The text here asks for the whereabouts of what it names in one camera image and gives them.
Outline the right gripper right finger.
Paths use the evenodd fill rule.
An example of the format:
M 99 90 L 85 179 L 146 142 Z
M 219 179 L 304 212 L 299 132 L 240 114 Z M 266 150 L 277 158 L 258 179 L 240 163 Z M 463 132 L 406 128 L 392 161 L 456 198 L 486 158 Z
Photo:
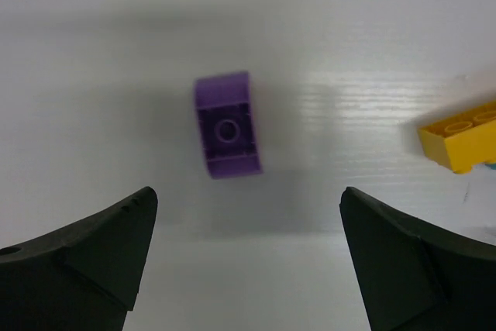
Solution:
M 339 211 L 372 330 L 493 330 L 495 247 L 348 187 Z

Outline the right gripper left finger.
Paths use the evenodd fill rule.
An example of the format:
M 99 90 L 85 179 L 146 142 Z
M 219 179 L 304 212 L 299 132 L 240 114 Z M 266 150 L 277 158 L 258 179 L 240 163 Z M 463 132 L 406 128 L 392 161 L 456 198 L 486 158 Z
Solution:
M 1 250 L 3 330 L 121 330 L 136 304 L 157 217 L 145 187 Z

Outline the yellow and teal lego block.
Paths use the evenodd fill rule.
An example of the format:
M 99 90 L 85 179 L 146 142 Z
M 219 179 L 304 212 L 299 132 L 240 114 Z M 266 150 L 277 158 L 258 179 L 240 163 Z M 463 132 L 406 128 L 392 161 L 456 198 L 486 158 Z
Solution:
M 455 174 L 495 165 L 495 102 L 470 108 L 417 129 L 424 155 Z

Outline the purple arch lego brick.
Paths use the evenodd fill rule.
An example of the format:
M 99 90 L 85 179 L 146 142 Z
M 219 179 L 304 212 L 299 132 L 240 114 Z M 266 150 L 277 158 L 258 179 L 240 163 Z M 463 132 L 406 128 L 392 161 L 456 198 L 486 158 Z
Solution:
M 250 99 L 250 74 L 199 78 L 195 113 L 206 168 L 214 179 L 262 172 Z

